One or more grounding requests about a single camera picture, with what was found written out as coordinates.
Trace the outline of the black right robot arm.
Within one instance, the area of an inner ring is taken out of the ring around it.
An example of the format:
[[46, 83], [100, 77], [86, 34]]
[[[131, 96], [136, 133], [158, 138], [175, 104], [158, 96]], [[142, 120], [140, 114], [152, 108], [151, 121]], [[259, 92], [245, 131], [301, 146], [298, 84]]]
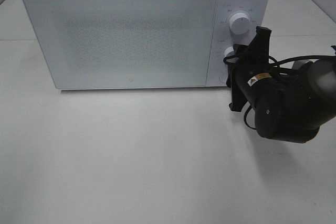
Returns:
[[269, 54], [270, 36], [269, 28], [259, 26], [248, 45], [235, 44], [224, 58], [229, 108], [253, 111], [250, 128], [263, 138], [306, 143], [335, 118], [335, 56], [278, 61]]

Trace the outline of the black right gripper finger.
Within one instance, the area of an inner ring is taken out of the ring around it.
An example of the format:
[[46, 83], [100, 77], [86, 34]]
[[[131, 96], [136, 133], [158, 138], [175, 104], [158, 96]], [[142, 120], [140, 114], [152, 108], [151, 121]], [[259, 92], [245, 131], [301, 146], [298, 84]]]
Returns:
[[229, 104], [229, 108], [234, 112], [241, 112], [245, 104], [248, 102], [245, 89], [246, 85], [243, 82], [232, 82], [230, 85], [232, 101]]
[[271, 30], [267, 27], [256, 27], [256, 35], [249, 44], [249, 51], [257, 63], [269, 62], [269, 43]]

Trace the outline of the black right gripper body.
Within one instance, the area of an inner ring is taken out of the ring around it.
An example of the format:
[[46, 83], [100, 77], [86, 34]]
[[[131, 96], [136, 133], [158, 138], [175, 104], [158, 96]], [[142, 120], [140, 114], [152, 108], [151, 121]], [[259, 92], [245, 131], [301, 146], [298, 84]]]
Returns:
[[243, 82], [246, 85], [247, 103], [257, 103], [257, 100], [270, 88], [270, 73], [268, 63], [257, 63], [251, 56], [249, 46], [235, 44], [233, 61], [226, 61], [229, 76], [227, 86], [232, 82]]

